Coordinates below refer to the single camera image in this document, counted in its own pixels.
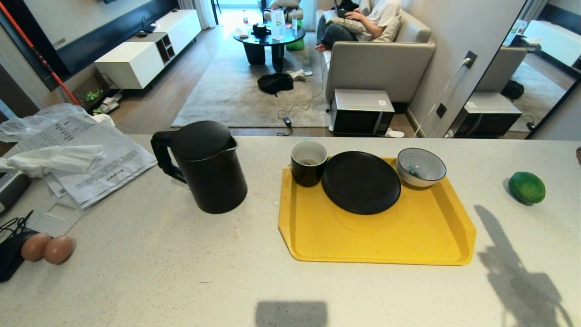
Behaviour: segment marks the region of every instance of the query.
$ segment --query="blue patterned bowl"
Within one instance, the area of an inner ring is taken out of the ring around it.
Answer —
[[[430,151],[408,148],[397,155],[397,173],[409,185],[428,187],[444,178],[446,165]]]

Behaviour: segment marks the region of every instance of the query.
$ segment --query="coffee table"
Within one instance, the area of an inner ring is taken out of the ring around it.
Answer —
[[[293,43],[302,39],[305,35],[305,29],[299,26],[296,30],[286,29],[284,38],[275,40],[272,36],[266,35],[259,38],[249,34],[247,38],[240,38],[233,35],[234,39],[244,44],[246,57],[251,65],[264,65],[266,57],[264,56],[264,47],[272,47],[272,66],[277,72],[282,71],[282,58],[285,55],[285,44]]]

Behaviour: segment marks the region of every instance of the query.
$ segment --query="person's hand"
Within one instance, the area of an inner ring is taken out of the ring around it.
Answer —
[[[365,19],[365,16],[363,16],[360,12],[348,12],[345,14],[345,18],[351,19],[351,20],[361,21],[361,20]]]

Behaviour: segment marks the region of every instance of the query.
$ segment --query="rug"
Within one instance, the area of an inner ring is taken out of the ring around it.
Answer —
[[[303,69],[312,71],[306,82],[294,82],[294,89],[281,91],[278,97],[259,90],[257,81],[276,71],[272,67],[272,52],[265,48],[266,64],[250,65],[244,46],[230,37],[224,44],[189,99],[179,112],[172,127],[185,126],[199,120],[215,120],[228,127],[285,127],[277,117],[281,109],[290,110],[295,104],[306,108],[309,101],[321,92],[321,54],[315,47],[315,34],[307,32],[301,51],[287,51],[282,72]],[[324,94],[313,99],[308,110],[294,107],[289,117],[293,127],[328,127],[330,115],[325,112],[328,103]]]
[[[521,63],[511,79],[521,83],[525,87],[525,93],[512,103],[522,111],[522,116],[509,131],[530,133],[526,123],[534,120],[535,124],[538,124],[565,95],[565,90],[526,62]]]

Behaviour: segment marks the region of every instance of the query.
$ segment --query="green fruit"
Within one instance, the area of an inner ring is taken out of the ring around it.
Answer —
[[[517,172],[508,181],[508,189],[517,200],[524,204],[539,203],[544,199],[543,181],[528,172]]]

